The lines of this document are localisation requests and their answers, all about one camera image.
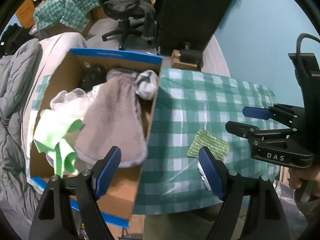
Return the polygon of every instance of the black chair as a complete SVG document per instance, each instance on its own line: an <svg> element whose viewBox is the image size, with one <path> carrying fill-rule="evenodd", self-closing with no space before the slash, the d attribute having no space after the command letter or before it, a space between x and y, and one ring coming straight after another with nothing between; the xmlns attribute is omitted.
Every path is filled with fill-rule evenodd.
<svg viewBox="0 0 320 240"><path fill-rule="evenodd" d="M119 50L124 50L124 43L129 34L141 36L141 31L136 30L136 28L142 26L144 22L130 25L130 20L129 20L129 17L133 17L134 19L141 19L145 16L144 11L138 9L139 4L140 4L140 0L137 1L137 3L132 9L129 9L126 12L118 12L118 11L114 11L112 7L107 3L104 3L103 10L105 14L111 19L120 20L120 21L119 21L119 28L117 30L103 34L102 40L107 41L108 37L121 34L121 38L119 41Z"/></svg>

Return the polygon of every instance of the gray quilt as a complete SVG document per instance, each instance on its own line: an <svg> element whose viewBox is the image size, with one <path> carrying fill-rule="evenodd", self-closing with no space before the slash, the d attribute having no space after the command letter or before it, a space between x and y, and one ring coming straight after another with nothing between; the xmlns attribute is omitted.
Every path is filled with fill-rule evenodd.
<svg viewBox="0 0 320 240"><path fill-rule="evenodd" d="M0 60L0 191L3 201L31 223L40 195L27 183L21 148L22 112L40 54L37 39Z"/></svg>

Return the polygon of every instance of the green foam object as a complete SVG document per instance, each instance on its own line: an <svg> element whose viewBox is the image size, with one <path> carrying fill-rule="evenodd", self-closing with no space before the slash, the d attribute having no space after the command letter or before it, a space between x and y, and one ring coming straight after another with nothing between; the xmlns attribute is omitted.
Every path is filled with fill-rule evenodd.
<svg viewBox="0 0 320 240"><path fill-rule="evenodd" d="M36 127L33 141L40 153L46 153L53 159L54 174L63 177L66 170L73 175L79 172L75 168L77 153L64 139L66 133L80 130L83 123L69 115L44 110Z"/></svg>
<svg viewBox="0 0 320 240"><path fill-rule="evenodd" d="M229 145L226 141L218 139L204 128L200 128L188 149L187 156L199 158L199 150L203 146L207 146L212 155L220 161L223 161L229 152Z"/></svg>

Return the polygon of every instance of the blue gripper pad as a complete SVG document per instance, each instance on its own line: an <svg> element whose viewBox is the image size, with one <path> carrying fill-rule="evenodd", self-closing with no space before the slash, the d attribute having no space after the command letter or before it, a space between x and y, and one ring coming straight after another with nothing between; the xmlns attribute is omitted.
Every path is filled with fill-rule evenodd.
<svg viewBox="0 0 320 240"><path fill-rule="evenodd" d="M121 162L121 150L116 148L113 155L110 157L106 166L103 168L100 176L97 178L97 189L94 192L96 200L100 199L107 193L111 180L116 173L116 170Z"/></svg>
<svg viewBox="0 0 320 240"><path fill-rule="evenodd" d="M257 108L257 107L249 107L249 106L246 106L242 109L242 114L245 117L257 118L257 119L263 119L263 120L268 120L272 117L271 113L266 108Z"/></svg>
<svg viewBox="0 0 320 240"><path fill-rule="evenodd" d="M220 200L223 201L224 192L222 189L222 180L203 147L201 147L199 150L199 162L204 171L205 176L207 177L213 194L215 194Z"/></svg>

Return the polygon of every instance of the chair base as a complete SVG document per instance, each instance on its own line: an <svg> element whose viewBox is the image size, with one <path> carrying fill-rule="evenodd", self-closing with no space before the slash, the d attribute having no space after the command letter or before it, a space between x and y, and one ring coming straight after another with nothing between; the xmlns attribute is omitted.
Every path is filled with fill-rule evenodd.
<svg viewBox="0 0 320 240"><path fill-rule="evenodd" d="M113 36L113 35L117 35L117 34L121 34L121 38L119 41L119 50L124 50L124 43L125 43L125 40L127 39L129 34L141 36L141 31L136 30L136 28L138 28L142 25L143 25L143 22L130 25L129 20L122 20L119 22L119 28L117 30L103 34L102 40L107 41L108 37Z"/></svg>

